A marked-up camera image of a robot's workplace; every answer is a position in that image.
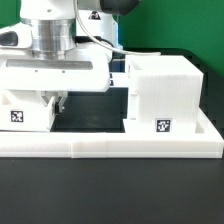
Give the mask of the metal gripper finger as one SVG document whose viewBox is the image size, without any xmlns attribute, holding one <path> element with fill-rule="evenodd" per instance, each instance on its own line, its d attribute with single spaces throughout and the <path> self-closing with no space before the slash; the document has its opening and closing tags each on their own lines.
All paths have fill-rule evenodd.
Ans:
<svg viewBox="0 0 224 224">
<path fill-rule="evenodd" d="M 64 104 L 65 104 L 67 98 L 68 98 L 67 93 L 59 94 L 58 99 L 57 99 L 57 107 L 56 107 L 58 114 L 61 114 L 64 111 L 64 109 L 65 109 Z"/>
</svg>

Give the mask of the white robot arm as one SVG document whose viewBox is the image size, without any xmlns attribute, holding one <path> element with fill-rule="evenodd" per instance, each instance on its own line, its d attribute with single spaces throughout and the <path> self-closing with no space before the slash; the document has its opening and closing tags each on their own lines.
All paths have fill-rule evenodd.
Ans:
<svg viewBox="0 0 224 224">
<path fill-rule="evenodd" d="M 0 114 L 62 106 L 70 91 L 107 91 L 114 48 L 99 40 L 91 48 L 77 44 L 79 12 L 126 15 L 139 2 L 21 0 L 21 21 L 0 28 Z"/>
</svg>

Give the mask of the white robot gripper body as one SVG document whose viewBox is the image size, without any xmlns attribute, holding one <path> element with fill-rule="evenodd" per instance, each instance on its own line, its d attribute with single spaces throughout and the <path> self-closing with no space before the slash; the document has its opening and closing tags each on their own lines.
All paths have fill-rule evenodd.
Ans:
<svg viewBox="0 0 224 224">
<path fill-rule="evenodd" d="M 28 50 L 0 50 L 0 89 L 105 92 L 110 85 L 112 53 L 80 44 L 61 60 L 40 60 Z"/>
</svg>

